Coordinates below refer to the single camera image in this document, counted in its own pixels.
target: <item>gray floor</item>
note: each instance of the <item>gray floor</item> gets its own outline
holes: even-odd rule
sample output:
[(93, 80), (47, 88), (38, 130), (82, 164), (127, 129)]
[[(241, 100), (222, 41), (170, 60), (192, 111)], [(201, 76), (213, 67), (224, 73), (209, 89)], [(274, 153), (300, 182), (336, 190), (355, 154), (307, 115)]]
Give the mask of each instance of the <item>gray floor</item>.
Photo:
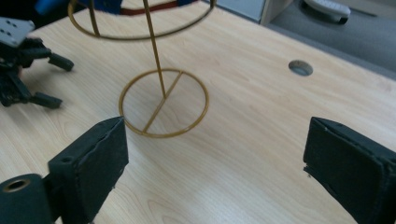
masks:
[(348, 22), (295, 0), (268, 28), (396, 80), (396, 21), (352, 9)]

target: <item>light wood tabletop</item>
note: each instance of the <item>light wood tabletop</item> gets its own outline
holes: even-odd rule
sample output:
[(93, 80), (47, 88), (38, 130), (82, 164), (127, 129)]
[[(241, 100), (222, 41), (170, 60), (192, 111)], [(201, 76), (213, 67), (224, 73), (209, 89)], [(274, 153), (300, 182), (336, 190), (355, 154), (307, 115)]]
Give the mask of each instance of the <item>light wood tabletop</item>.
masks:
[[(177, 26), (206, 8), (198, 3), (153, 13), (154, 29)], [(89, 23), (84, 11), (76, 17)], [(144, 16), (112, 22), (99, 24), (110, 32), (149, 32)], [(31, 92), (64, 102), (54, 110), (33, 104), (1, 108), (1, 182), (47, 175), (50, 159), (95, 123), (119, 115), (129, 80), (155, 69), (149, 41), (92, 38), (69, 19), (31, 36), (75, 67), (66, 73), (42, 60), (23, 71)], [(344, 123), (395, 150), (395, 81), (217, 8), (157, 44), (163, 67), (184, 69), (205, 83), (207, 114), (177, 137), (154, 139), (127, 130), (130, 163), (95, 223), (354, 223), (303, 171), (309, 121), (315, 116)], [(292, 73), (293, 60), (310, 63), (313, 74)], [(137, 124), (161, 100), (157, 77), (139, 85), (125, 99), (126, 118)], [(180, 80), (153, 129), (189, 124), (203, 98), (196, 83)]]

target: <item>white object on floor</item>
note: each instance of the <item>white object on floor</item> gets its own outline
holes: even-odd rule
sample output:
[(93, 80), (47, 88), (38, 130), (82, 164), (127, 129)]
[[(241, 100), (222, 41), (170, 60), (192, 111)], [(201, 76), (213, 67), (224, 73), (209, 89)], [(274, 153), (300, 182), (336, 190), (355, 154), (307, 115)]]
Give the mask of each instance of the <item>white object on floor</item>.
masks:
[(303, 0), (303, 7), (306, 7), (306, 5), (326, 14), (340, 16), (339, 23), (341, 24), (345, 24), (350, 15), (349, 7), (330, 0)]

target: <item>robotic claw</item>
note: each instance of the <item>robotic claw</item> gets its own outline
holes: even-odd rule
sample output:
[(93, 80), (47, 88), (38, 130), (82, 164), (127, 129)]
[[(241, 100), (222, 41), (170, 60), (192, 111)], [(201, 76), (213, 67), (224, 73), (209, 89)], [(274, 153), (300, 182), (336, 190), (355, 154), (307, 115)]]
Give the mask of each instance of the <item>robotic claw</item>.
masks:
[(3, 106), (33, 103), (48, 108), (58, 108), (62, 100), (36, 92), (32, 95), (21, 82), (19, 73), (35, 59), (49, 58), (49, 63), (66, 71), (74, 64), (47, 49), (40, 38), (26, 37), (35, 26), (30, 21), (0, 17), (0, 102)]

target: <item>table surface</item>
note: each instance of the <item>table surface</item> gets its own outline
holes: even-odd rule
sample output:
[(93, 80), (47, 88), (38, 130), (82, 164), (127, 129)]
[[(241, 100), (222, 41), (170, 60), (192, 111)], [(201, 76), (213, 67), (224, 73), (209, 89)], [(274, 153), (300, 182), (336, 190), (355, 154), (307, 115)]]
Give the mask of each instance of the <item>table surface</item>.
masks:
[[(155, 14), (154, 28), (166, 30), (206, 7), (199, 3)], [(88, 21), (85, 12), (77, 18)], [(100, 24), (148, 32), (144, 17), (128, 20)], [(31, 92), (64, 102), (55, 110), (1, 108), (2, 181), (47, 175), (51, 158), (95, 123), (119, 115), (120, 92), (129, 80), (155, 69), (149, 41), (95, 39), (68, 19), (32, 35), (75, 67), (66, 73), (42, 60), (24, 71)], [(95, 223), (354, 223), (303, 171), (309, 121), (332, 119), (396, 149), (393, 80), (217, 8), (205, 21), (157, 44), (163, 67), (185, 69), (205, 83), (209, 109), (197, 127), (177, 137), (153, 139), (127, 130), (130, 163)], [(292, 73), (288, 64), (296, 59), (310, 63), (314, 73)], [(185, 126), (200, 112), (203, 95), (184, 79), (154, 131)], [(126, 118), (136, 123), (161, 100), (156, 76), (139, 85), (125, 102)]]

